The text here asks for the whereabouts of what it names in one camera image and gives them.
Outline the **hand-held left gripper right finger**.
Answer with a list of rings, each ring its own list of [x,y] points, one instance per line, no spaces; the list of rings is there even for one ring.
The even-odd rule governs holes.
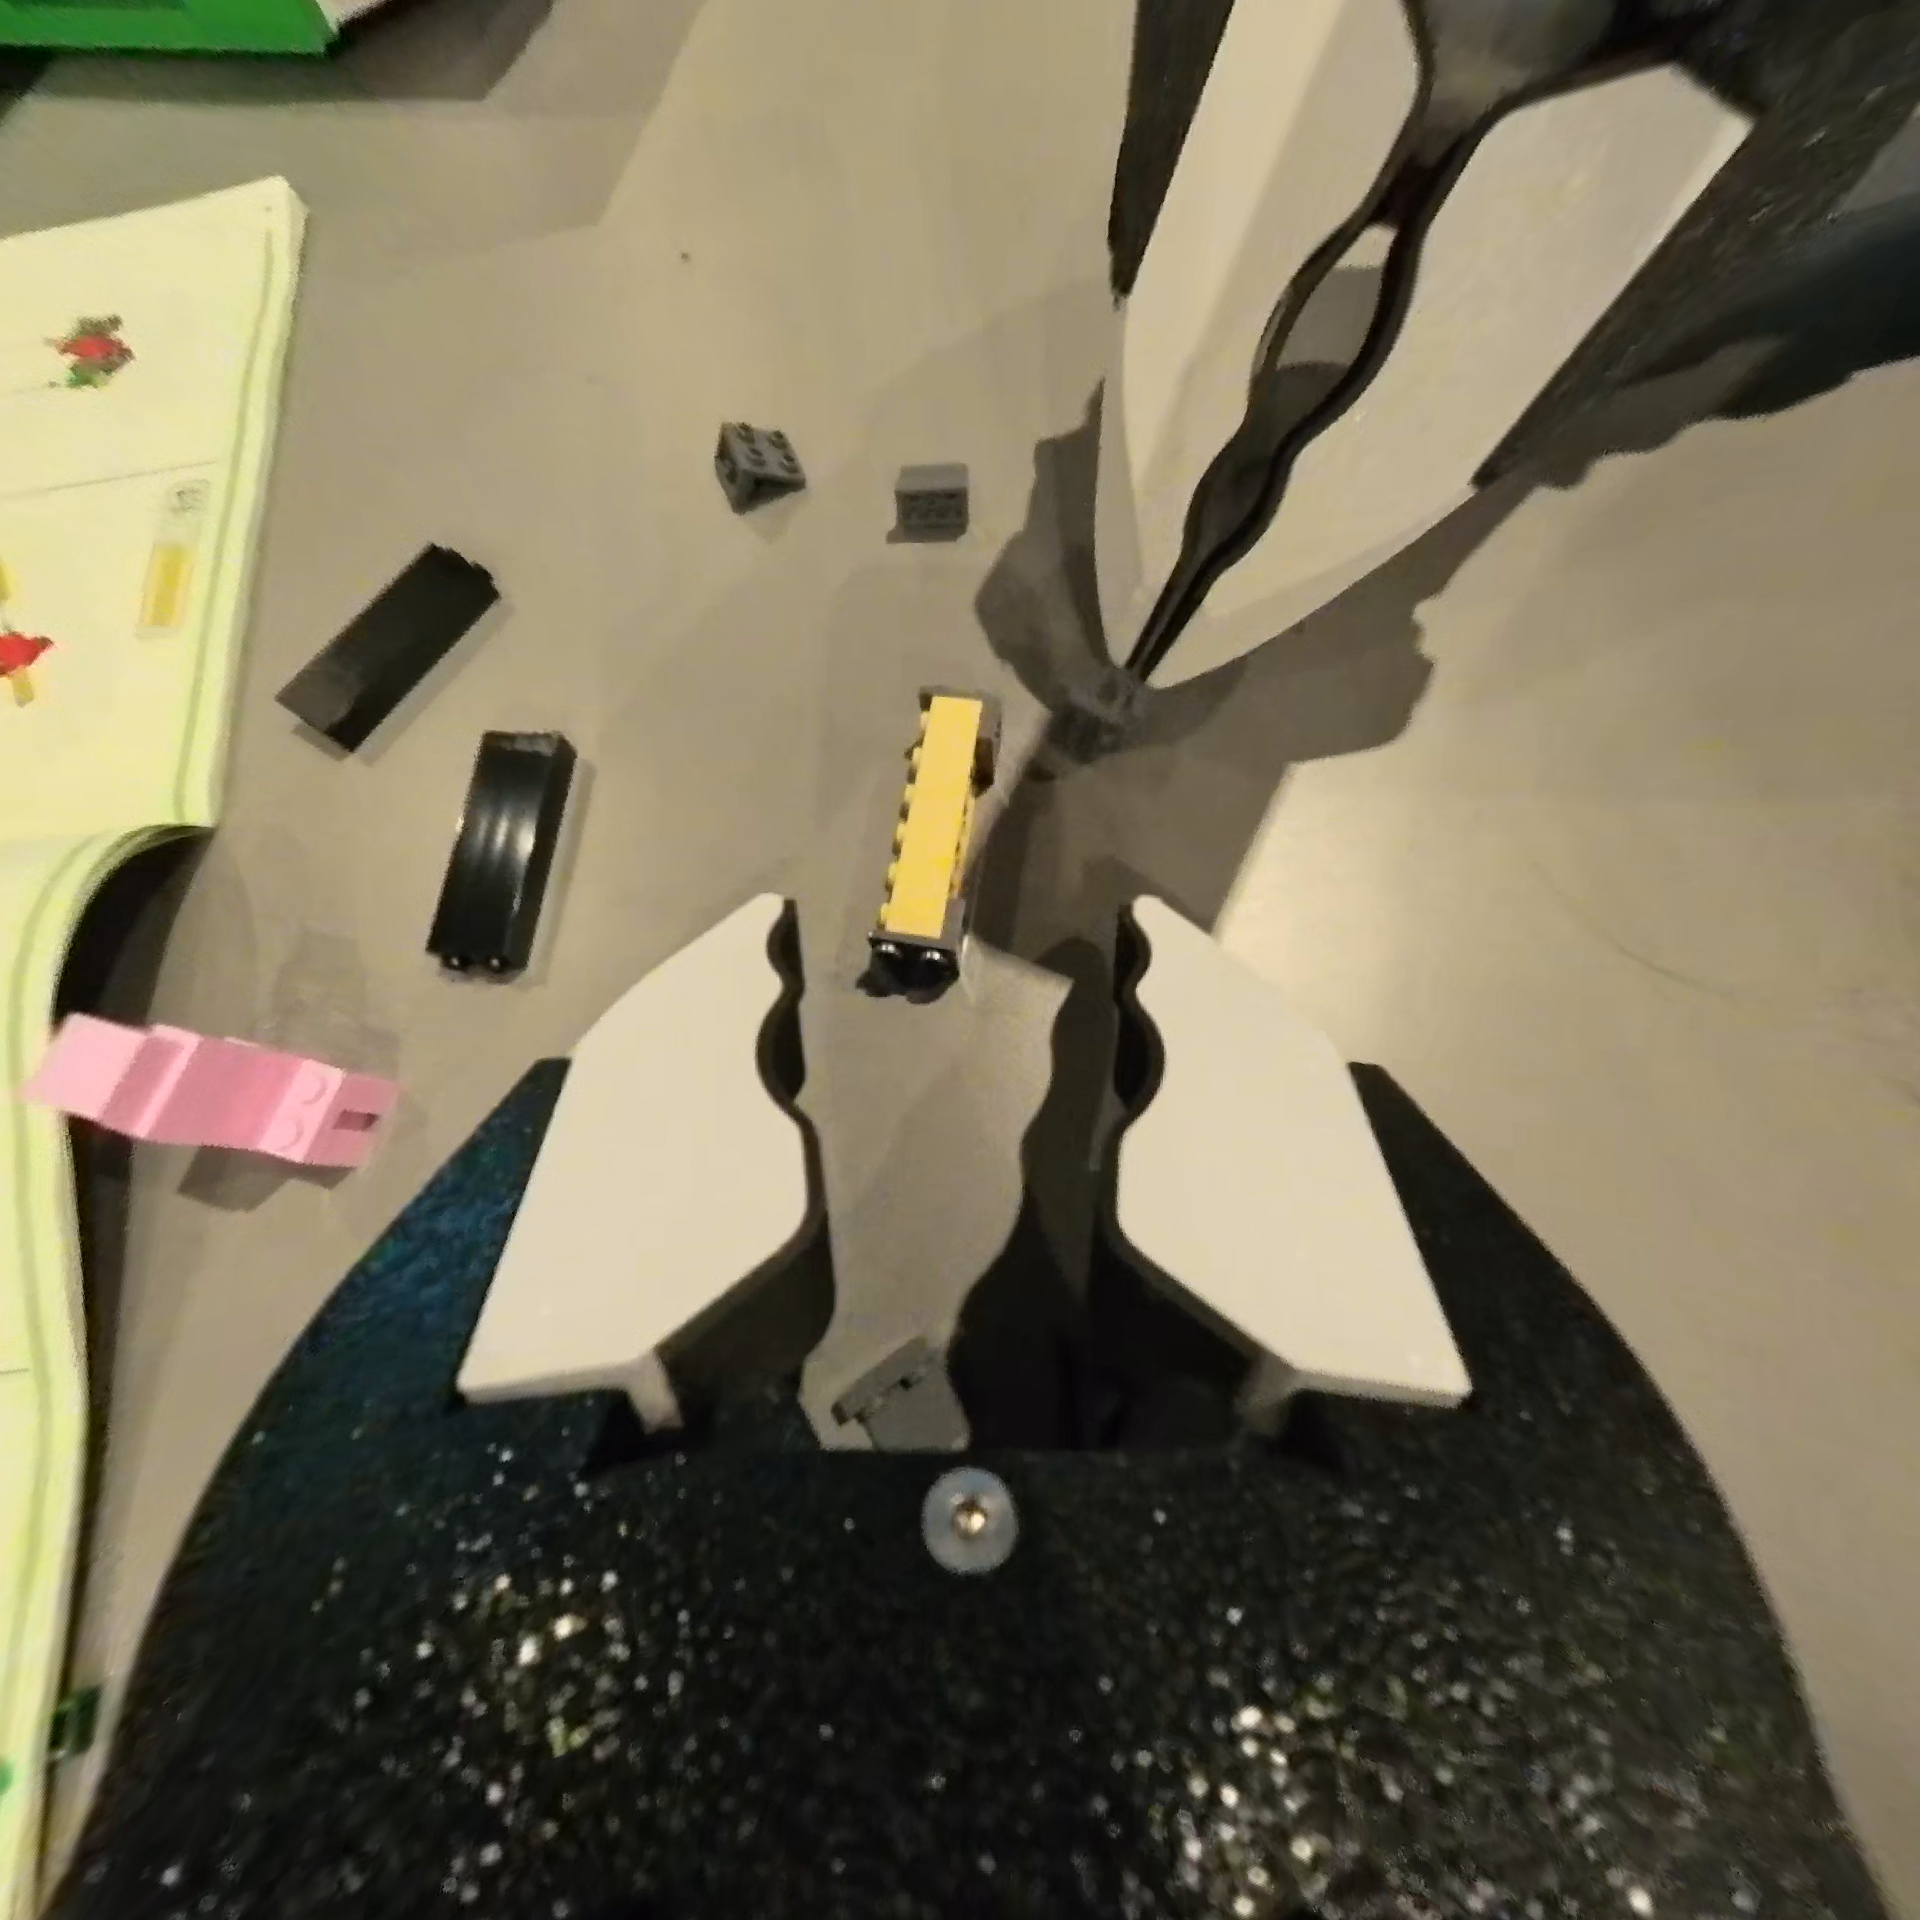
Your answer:
[[[1306,1394],[1456,1409],[1472,1376],[1346,1057],[1156,896],[1114,937],[1098,1225],[1231,1362],[1238,1428]]]

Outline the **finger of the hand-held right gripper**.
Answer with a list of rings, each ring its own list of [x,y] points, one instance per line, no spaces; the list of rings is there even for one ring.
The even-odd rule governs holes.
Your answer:
[[[1406,5],[1230,5],[1117,330],[1097,420],[1097,610],[1117,665],[1250,653],[1438,520],[1404,303],[1369,231],[1423,104]]]
[[[1382,368],[1302,450],[1260,544],[1149,678],[1196,680],[1253,653],[1468,503],[1750,127],[1676,64],[1503,114],[1430,224]]]

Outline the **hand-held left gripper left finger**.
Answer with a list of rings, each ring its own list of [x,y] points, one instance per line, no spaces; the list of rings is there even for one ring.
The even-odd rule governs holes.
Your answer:
[[[686,1428],[798,1385],[831,1318],[801,993],[800,912],[760,894],[584,1028],[454,1376],[466,1402],[612,1390],[642,1428]]]

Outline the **yellow and black brick assembly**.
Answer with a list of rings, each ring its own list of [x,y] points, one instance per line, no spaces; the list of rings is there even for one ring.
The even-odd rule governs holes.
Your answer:
[[[989,692],[925,686],[857,988],[874,998],[940,998],[959,977],[973,905],[975,829],[1000,757]]]

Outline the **dark grey square brick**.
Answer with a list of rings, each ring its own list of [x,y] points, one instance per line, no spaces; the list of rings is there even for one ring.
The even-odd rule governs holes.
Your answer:
[[[1114,665],[1069,682],[1046,719],[1046,765],[1061,773],[1124,749],[1137,732],[1144,698],[1148,686]]]

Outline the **grey desk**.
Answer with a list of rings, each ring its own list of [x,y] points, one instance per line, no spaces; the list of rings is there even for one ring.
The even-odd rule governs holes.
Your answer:
[[[456,5],[324,68],[57,62],[4,231],[287,176],[300,341],[223,824],[129,1012],[397,1076],[369,1172],[141,1153],[80,1663],[124,1688],[246,1406],[533,1057],[743,896],[800,897],[848,1272],[969,1280],[1026,1192],[1065,946],[1136,884],[1399,1076],[1648,1358],[1831,1716],[1909,1684],[1914,1368],[1914,366],[1486,501],[1261,649],[1185,736],[1044,775],[959,1001],[860,997],[918,682],[1065,665],[1114,312],[1126,5]],[[720,422],[807,476],[734,513]],[[896,473],[967,464],[901,544]],[[426,544],[496,606],[357,751],[277,690]],[[424,951],[487,732],[576,751],[518,976]]]

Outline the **black curved brick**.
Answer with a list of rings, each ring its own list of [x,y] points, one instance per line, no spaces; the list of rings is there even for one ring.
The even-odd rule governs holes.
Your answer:
[[[528,969],[576,760],[559,732],[482,733],[424,938],[441,970]]]

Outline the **pink brick assembly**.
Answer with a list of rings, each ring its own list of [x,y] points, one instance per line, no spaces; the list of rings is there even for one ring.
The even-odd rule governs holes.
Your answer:
[[[396,1112],[400,1088],[248,1039],[70,1015],[21,1096],[129,1141],[297,1168],[359,1168]]]

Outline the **long black slope brick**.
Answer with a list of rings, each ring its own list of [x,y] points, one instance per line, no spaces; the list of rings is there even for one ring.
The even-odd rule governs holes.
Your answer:
[[[496,600],[487,566],[426,544],[277,690],[277,706],[357,751]]]

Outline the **pale green instruction booklet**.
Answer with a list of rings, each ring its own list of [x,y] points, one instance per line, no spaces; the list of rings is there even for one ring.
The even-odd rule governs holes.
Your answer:
[[[2,1897],[33,1916],[89,1359],[65,1119],[21,1090],[135,855],[223,805],[293,341],[281,177],[2,245]]]

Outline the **green cardboard box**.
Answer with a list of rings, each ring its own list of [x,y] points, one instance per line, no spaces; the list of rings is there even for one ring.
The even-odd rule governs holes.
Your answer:
[[[337,33],[320,1],[2,1],[4,52],[320,57]]]

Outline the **dark grey bracket brick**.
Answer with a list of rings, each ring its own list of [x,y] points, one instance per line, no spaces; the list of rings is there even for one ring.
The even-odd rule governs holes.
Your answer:
[[[792,444],[774,428],[720,422],[710,461],[734,513],[754,512],[807,486]]]

